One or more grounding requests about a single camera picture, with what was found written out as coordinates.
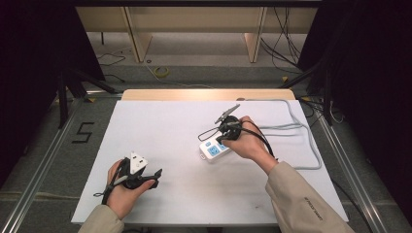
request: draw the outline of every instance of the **white power strip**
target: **white power strip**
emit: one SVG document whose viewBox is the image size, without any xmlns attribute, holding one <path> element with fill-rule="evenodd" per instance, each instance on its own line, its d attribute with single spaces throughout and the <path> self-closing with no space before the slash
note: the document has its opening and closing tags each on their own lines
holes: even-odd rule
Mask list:
<svg viewBox="0 0 412 233">
<path fill-rule="evenodd" d="M 212 162 L 213 160 L 216 160 L 231 151 L 230 148 L 219 144 L 216 140 L 219 136 L 222 136 L 221 132 L 217 132 L 213 137 L 200 144 L 200 157 L 203 160 Z"/>
</svg>

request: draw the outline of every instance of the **jacket sleeve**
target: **jacket sleeve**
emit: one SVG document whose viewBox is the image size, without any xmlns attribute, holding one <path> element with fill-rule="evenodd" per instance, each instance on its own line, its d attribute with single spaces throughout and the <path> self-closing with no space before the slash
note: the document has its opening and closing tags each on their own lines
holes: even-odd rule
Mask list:
<svg viewBox="0 0 412 233">
<path fill-rule="evenodd" d="M 269 173 L 266 191 L 282 232 L 354 232 L 319 193 L 281 162 Z"/>
<path fill-rule="evenodd" d="M 82 225 L 79 233 L 115 233 L 124 228 L 124 223 L 118 216 L 106 205 L 98 205 Z"/>
</svg>

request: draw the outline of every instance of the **tape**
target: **tape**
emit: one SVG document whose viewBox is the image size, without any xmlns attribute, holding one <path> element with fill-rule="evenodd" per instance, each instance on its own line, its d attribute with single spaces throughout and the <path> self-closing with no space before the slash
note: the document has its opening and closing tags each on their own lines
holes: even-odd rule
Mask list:
<svg viewBox="0 0 412 233">
<path fill-rule="evenodd" d="M 154 69 L 154 75 L 158 78 L 165 78 L 169 75 L 169 69 L 167 67 L 157 67 Z"/>
</svg>

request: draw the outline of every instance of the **white table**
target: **white table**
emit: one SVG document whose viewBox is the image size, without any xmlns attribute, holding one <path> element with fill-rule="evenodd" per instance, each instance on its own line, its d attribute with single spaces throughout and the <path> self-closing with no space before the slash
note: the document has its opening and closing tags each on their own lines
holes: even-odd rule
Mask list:
<svg viewBox="0 0 412 233">
<path fill-rule="evenodd" d="M 277 223 L 264 190 L 267 176 L 250 160 L 231 152 L 215 163 L 199 156 L 197 136 L 214 126 L 221 113 L 236 103 L 233 113 L 249 115 L 258 124 L 291 122 L 282 102 L 234 101 L 119 101 L 96 156 L 79 205 L 72 218 L 82 224 L 101 198 L 112 164 L 132 150 L 149 160 L 144 175 L 162 168 L 159 186 L 142 195 L 125 223 L 145 226 L 264 226 Z M 307 124 L 297 101 L 292 111 Z M 268 137 L 276 156 L 292 166 L 316 166 L 304 128 L 281 132 L 290 137 Z M 348 220 L 325 164 L 299 171 Z"/>
</svg>

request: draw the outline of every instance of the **floor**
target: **floor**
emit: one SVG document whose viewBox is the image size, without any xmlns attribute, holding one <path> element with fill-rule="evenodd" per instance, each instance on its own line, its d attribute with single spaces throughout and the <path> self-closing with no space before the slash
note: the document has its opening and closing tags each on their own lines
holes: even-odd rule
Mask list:
<svg viewBox="0 0 412 233">
<path fill-rule="evenodd" d="M 249 84 L 242 80 L 242 77 L 253 77 L 257 74 L 264 76 L 273 73 L 275 69 L 272 56 L 262 48 L 259 50 L 257 63 L 249 62 L 245 41 L 241 34 L 154 34 L 143 63 L 136 63 L 126 34 L 104 33 L 104 45 L 100 33 L 88 33 L 88 36 L 96 56 L 100 57 L 99 62 L 107 75 L 107 83 L 117 89 L 153 87 L 154 83 L 164 88 L 192 87 L 188 85 L 209 87 L 229 85 L 242 88 Z M 263 39 L 267 44 L 274 45 L 278 36 L 263 35 Z M 292 39 L 294 45 L 300 50 L 305 35 L 292 35 Z M 280 42 L 277 51 L 288 59 L 293 59 L 286 40 Z M 273 83 L 279 84 L 283 79 L 292 79 L 295 76 L 288 72 L 296 71 L 289 63 L 275 60 L 275 64 L 287 71 L 277 70 L 278 75 L 272 78 Z M 171 72 L 167 79 L 170 80 L 157 79 L 148 72 L 148 68 L 154 67 L 169 68 Z M 213 82 L 229 75 L 234 76 L 229 83 Z M 295 96 L 305 94 L 305 85 L 306 82 L 302 82 L 292 88 Z M 73 119 L 67 123 L 66 130 L 57 129 L 58 103 L 51 104 L 50 111 L 45 116 L 36 137 L 27 148 L 27 155 L 20 160 L 0 190 L 0 220 L 5 224 L 14 211 L 20 212 L 18 232 L 77 232 L 79 230 L 80 226 L 70 222 L 71 215 L 76 210 L 87 175 L 104 137 L 110 112 L 120 99 L 120 95 L 109 96 L 89 83 L 85 83 L 85 87 L 90 93 L 85 101 L 69 98 Z M 302 108 L 308 116 L 311 115 L 311 108 L 303 104 Z M 367 157 L 362 153 L 361 145 L 350 125 L 345 120 L 340 122 L 340 119 L 341 115 L 337 114 L 333 126 L 327 127 L 322 116 L 314 114 L 307 118 L 330 176 L 342 186 L 342 189 L 337 187 L 336 191 L 348 214 L 350 226 L 357 232 L 368 232 L 366 223 L 369 222 L 374 232 L 412 232 L 411 226 L 391 194 L 367 162 Z M 84 125 L 85 130 L 92 132 L 92 137 L 87 144 L 74 146 L 73 141 L 79 140 L 77 130 L 82 122 L 93 122 Z M 338 142 L 342 147 L 334 147 L 331 142 Z M 348 177 L 347 169 L 342 166 L 348 162 L 353 168 L 349 173 L 355 174 L 355 177 Z M 31 198 L 28 199 L 27 205 L 17 209 L 21 197 L 27 195 L 29 190 L 34 190 L 34 193 L 29 195 Z M 366 216 L 364 220 L 343 190 L 360 204 L 364 213 L 372 211 L 371 216 Z M 175 228 L 168 229 L 167 232 L 202 230 L 204 229 Z M 208 230 L 209 232 L 221 231 L 220 228 Z M 279 232 L 276 227 L 226 228 L 224 232 L 258 232 L 259 230 Z M 154 232 L 166 231 L 155 228 Z"/>
</svg>

